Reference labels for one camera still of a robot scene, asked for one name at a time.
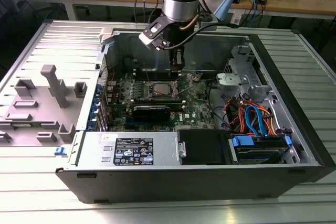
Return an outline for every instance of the table leg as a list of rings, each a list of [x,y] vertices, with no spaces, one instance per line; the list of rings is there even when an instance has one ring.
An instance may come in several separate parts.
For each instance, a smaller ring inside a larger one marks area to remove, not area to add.
[[[75,6],[72,3],[64,3],[69,20],[78,20]]]
[[[111,16],[111,6],[107,5],[107,6],[105,6],[105,8],[106,8],[107,19],[110,20],[112,18],[112,16]]]

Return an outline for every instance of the metal bracket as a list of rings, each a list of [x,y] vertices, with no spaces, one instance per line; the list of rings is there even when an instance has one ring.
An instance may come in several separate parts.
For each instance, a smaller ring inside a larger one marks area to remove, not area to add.
[[[287,162],[287,164],[296,164],[300,163],[300,157],[294,147],[292,145],[289,150],[287,150],[284,155],[282,156],[282,159]]]

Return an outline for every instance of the side panel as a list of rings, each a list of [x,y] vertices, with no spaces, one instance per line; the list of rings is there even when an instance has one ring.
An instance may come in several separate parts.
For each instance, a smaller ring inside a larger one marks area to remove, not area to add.
[[[287,86],[284,78],[282,77],[278,68],[274,64],[274,61],[268,54],[268,51],[261,43],[258,36],[250,35],[250,38],[253,46],[258,52],[261,63],[265,66],[265,69],[267,69],[267,72],[272,82],[277,88],[277,91],[280,93],[281,98],[286,105],[289,113],[291,114],[295,124],[297,125],[300,133],[307,142],[310,150],[313,152],[316,160],[319,162],[319,164],[324,166],[323,169],[320,169],[319,172],[309,180],[309,182],[316,182],[335,170],[335,162],[329,155],[327,149],[325,148],[318,134],[309,122],[300,104],[295,99],[293,93]]]
[[[308,168],[66,172],[84,203],[276,198],[318,171]]]

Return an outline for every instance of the red wire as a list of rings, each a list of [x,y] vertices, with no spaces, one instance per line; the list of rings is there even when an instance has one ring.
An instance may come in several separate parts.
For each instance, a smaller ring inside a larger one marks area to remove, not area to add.
[[[113,69],[113,75],[112,75],[112,81],[114,80],[114,74],[116,73],[115,71],[114,71],[114,67],[112,68]]]

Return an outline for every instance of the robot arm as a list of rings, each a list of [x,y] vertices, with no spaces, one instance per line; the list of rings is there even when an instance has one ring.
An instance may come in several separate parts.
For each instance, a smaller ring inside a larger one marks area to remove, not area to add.
[[[201,4],[217,18],[224,19],[232,1],[202,0]],[[184,67],[183,45],[192,38],[199,3],[199,0],[164,0],[163,15],[139,36],[149,48],[170,50],[171,73],[179,72]]]

